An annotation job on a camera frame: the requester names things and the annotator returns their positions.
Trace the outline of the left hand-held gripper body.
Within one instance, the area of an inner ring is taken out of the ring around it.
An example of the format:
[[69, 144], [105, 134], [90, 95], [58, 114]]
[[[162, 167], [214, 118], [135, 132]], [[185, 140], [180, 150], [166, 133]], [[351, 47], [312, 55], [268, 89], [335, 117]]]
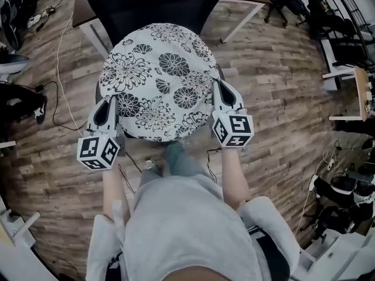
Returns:
[[89, 170], [111, 169], [120, 151], [116, 137], [117, 125], [94, 129], [89, 124], [77, 144], [77, 161]]

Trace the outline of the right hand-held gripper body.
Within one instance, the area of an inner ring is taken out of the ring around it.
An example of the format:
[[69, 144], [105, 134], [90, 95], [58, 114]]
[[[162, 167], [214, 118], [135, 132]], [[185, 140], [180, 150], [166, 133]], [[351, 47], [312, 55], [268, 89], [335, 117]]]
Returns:
[[222, 148], [242, 148], [254, 136], [253, 117], [242, 105], [227, 110], [214, 107], [212, 117], [211, 130]]

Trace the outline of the black white floral cushion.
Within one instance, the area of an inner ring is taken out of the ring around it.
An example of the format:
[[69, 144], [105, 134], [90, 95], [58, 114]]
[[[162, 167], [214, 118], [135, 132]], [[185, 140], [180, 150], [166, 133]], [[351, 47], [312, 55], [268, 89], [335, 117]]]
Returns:
[[219, 78], [214, 55], [197, 34], [172, 23], [152, 23], [114, 46], [99, 89], [102, 97], [117, 98], [126, 134], [169, 142], [207, 122]]

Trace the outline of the black mesh chair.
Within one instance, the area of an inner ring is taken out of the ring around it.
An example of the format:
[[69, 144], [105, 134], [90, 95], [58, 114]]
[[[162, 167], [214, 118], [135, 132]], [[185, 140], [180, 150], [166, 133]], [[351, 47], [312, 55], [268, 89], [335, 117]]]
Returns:
[[112, 49], [126, 35], [152, 23], [183, 26], [200, 37], [219, 0], [88, 0]]

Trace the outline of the person's left forearm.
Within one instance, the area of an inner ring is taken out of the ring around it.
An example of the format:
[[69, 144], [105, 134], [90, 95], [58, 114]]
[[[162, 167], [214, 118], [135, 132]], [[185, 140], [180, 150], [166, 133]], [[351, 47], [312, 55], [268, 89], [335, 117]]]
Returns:
[[121, 203], [122, 218], [124, 223], [130, 219], [128, 200], [122, 182], [122, 175], [118, 162], [114, 162], [110, 170], [102, 171], [103, 177], [103, 213], [110, 220], [114, 220], [113, 204]]

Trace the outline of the person's right forearm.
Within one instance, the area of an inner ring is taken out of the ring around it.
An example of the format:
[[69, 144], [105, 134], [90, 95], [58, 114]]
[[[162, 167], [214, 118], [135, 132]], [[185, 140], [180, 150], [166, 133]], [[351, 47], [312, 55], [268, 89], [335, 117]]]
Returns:
[[240, 157], [235, 148], [222, 148], [222, 189], [224, 202], [234, 210], [251, 200]]

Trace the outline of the person's legs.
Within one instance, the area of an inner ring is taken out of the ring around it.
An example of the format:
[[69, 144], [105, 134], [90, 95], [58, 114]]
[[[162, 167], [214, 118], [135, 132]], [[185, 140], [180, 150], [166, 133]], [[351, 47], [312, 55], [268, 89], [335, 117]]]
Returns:
[[169, 176], [193, 177], [203, 175], [210, 179], [203, 166], [185, 151], [182, 142], [171, 142], [164, 151], [163, 158], [159, 162], [147, 159], [141, 173], [139, 187], [147, 183], [165, 177], [165, 170], [169, 170]]

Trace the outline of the white grey round base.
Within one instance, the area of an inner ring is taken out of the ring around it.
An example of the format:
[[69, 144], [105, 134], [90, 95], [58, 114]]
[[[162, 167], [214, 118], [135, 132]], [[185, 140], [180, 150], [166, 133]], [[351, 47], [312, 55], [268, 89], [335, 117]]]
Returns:
[[10, 54], [7, 63], [0, 64], [0, 75], [21, 72], [29, 62], [29, 58], [20, 54]]

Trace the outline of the person's grey shirt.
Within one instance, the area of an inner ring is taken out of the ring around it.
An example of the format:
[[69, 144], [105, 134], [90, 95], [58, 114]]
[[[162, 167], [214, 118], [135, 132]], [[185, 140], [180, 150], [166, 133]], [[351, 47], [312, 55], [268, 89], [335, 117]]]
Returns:
[[298, 266], [299, 245], [269, 198], [233, 209], [206, 176], [144, 184], [129, 220], [121, 201], [111, 209], [112, 218], [94, 219], [86, 281], [105, 281], [111, 262], [120, 267], [120, 281], [163, 281], [190, 267], [230, 281], [281, 281]]

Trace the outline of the light wooden table white legs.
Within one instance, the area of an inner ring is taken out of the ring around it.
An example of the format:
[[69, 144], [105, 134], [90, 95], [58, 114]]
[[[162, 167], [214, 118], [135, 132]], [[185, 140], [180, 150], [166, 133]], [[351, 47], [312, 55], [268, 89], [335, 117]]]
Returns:
[[349, 67], [344, 70], [339, 70], [333, 73], [327, 73], [322, 78], [330, 79], [340, 76], [354, 77], [357, 87], [357, 96], [359, 102], [359, 116], [330, 116], [330, 121], [366, 121], [369, 113], [366, 110], [367, 102], [371, 100], [371, 91], [368, 85], [369, 74], [360, 67]]

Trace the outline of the black white floor device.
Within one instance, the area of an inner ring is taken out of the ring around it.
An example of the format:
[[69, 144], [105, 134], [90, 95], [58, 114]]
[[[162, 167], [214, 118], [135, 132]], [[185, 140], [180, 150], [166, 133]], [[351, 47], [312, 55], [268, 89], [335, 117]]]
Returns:
[[309, 191], [324, 196], [345, 209], [350, 218], [346, 232], [354, 232], [363, 221], [375, 217], [375, 173], [346, 171], [326, 182], [314, 174]]

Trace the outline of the black metal railing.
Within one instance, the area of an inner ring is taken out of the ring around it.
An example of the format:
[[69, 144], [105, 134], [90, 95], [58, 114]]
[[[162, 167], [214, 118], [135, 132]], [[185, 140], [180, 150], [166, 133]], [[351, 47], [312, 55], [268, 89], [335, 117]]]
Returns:
[[320, 0], [326, 12], [350, 19], [360, 37], [360, 43], [334, 43], [330, 41], [338, 64], [358, 66], [375, 75], [375, 30], [365, 21], [355, 0]]

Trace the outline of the white storage boxes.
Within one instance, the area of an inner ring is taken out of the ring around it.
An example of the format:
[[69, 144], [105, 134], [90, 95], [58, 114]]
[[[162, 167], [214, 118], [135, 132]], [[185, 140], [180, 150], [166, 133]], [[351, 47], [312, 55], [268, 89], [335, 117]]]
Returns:
[[357, 280], [375, 270], [375, 233], [340, 234], [326, 229], [322, 237], [300, 250], [297, 281]]

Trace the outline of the white table frame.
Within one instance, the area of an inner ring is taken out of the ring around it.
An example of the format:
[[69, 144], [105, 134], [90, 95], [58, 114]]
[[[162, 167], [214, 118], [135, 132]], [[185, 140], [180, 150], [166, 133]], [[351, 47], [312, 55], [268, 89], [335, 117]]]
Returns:
[[36, 240], [29, 228], [39, 217], [40, 212], [35, 212], [25, 221], [19, 214], [8, 208], [0, 196], [0, 243], [7, 246], [31, 248]]
[[328, 39], [321, 40], [320, 44], [328, 68], [328, 73], [322, 75], [322, 88], [326, 91], [337, 91], [341, 87], [342, 78], [351, 79], [354, 77], [354, 67], [338, 64]]

